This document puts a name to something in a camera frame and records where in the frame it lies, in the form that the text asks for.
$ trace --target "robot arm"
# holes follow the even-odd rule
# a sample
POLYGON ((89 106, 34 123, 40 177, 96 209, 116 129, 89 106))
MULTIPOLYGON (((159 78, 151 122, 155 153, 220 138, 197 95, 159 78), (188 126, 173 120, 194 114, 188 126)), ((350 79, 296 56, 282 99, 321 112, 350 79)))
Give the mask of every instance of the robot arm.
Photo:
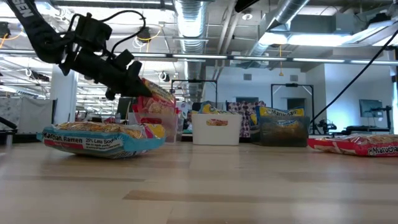
MULTIPOLYGON (((117 93, 122 96, 152 96, 138 77, 142 64, 134 61, 127 68, 134 59, 129 51, 125 50, 116 57, 113 52, 106 50, 106 41, 112 33, 109 25, 91 18, 90 13, 87 16, 75 14, 69 30, 60 34, 46 23, 34 0, 5 2, 24 27, 33 49, 43 62, 58 64, 64 75, 68 75, 72 69, 92 78, 95 83, 106 85, 106 97, 110 100, 113 100, 117 93), (79 17, 77 27, 71 31, 76 17, 79 17), (96 55, 94 52, 102 52, 102 55, 96 55)), ((145 27, 145 18, 142 15, 141 17, 145 27)))

